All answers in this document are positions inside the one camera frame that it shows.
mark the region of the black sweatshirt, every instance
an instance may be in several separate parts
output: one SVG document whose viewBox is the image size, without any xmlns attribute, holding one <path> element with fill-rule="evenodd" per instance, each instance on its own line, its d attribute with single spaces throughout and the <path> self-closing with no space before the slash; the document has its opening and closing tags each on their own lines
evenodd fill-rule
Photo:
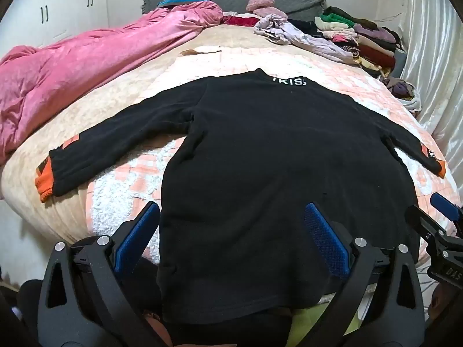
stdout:
<svg viewBox="0 0 463 347">
<path fill-rule="evenodd" d="M 417 198 L 394 147 L 434 174 L 445 169 L 415 136 L 351 97 L 257 69 L 162 91 L 50 151 L 53 194 L 159 133 L 187 134 L 161 189 L 158 283 L 170 322 L 315 305 L 329 273 L 303 226 L 309 202 L 352 236 L 382 248 L 405 243 L 417 259 L 419 237 L 404 222 Z"/>
</svg>

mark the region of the pink blanket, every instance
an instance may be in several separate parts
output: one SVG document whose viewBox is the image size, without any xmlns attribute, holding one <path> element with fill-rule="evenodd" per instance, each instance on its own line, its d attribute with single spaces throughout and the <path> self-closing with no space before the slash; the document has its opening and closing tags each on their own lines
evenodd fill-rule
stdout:
<svg viewBox="0 0 463 347">
<path fill-rule="evenodd" d="M 0 60 L 0 165 L 76 99 L 218 25 L 222 16 L 217 4 L 200 1 L 44 48 L 14 47 Z"/>
</svg>

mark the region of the blue gripper pad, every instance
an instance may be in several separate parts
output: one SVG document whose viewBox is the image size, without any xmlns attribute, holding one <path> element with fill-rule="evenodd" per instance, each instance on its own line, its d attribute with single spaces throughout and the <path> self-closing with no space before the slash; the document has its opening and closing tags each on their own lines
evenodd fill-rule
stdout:
<svg viewBox="0 0 463 347">
<path fill-rule="evenodd" d="M 114 273 L 123 277 L 132 273 L 159 225 L 161 212 L 153 202 L 121 244 L 114 257 Z"/>
<path fill-rule="evenodd" d="M 306 206 L 304 222 L 325 259 L 330 274 L 339 278 L 348 277 L 350 274 L 349 253 L 326 219 L 312 203 Z"/>
<path fill-rule="evenodd" d="M 447 198 L 443 197 L 439 193 L 433 193 L 430 201 L 431 206 L 440 211 L 447 219 L 452 222 L 458 222 L 460 218 L 458 207 L 450 202 Z"/>
</svg>

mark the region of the white curtain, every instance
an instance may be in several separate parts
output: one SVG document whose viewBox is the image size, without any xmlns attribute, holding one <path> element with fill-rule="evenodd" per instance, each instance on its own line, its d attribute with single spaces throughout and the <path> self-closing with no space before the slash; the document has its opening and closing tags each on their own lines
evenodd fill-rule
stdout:
<svg viewBox="0 0 463 347">
<path fill-rule="evenodd" d="M 418 121 L 432 134 L 463 200 L 463 24 L 449 0 L 409 0 L 400 23 L 402 78 L 418 88 Z"/>
</svg>

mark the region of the green sweater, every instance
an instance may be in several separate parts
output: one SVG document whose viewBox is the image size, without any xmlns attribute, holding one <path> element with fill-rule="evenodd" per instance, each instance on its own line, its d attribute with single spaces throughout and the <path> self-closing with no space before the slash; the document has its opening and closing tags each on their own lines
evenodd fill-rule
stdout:
<svg viewBox="0 0 463 347">
<path fill-rule="evenodd" d="M 349 27 L 354 27 L 354 23 L 346 18 L 342 18 L 341 16 L 338 16 L 337 14 L 331 13 L 329 16 L 324 16 L 323 14 L 320 16 L 321 20 L 324 22 L 339 22 L 339 23 L 345 23 Z"/>
</svg>

